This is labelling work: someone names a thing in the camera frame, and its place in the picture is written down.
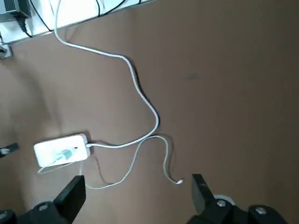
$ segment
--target floor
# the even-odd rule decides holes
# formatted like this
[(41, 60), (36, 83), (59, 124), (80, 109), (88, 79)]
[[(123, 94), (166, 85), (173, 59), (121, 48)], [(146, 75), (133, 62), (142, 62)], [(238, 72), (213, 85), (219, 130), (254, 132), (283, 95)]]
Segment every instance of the floor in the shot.
[[(298, 7), (158, 0), (61, 31), (71, 42), (134, 61), (159, 112), (158, 132), (173, 143), (171, 174), (186, 179), (167, 181), (163, 142), (149, 140), (124, 183), (87, 190), (75, 223), (186, 223), (195, 214), (192, 173), (244, 209), (264, 203), (298, 223)], [(154, 118), (123, 61), (69, 48), (53, 34), (13, 51), (0, 62), (0, 134), (1, 144), (15, 140), (21, 148), (1, 159), (0, 209), (21, 214), (52, 200), (78, 173), (73, 164), (38, 175), (34, 143), (82, 132), (91, 141), (123, 143), (150, 130)], [(86, 181), (119, 180), (134, 152), (95, 148)]]

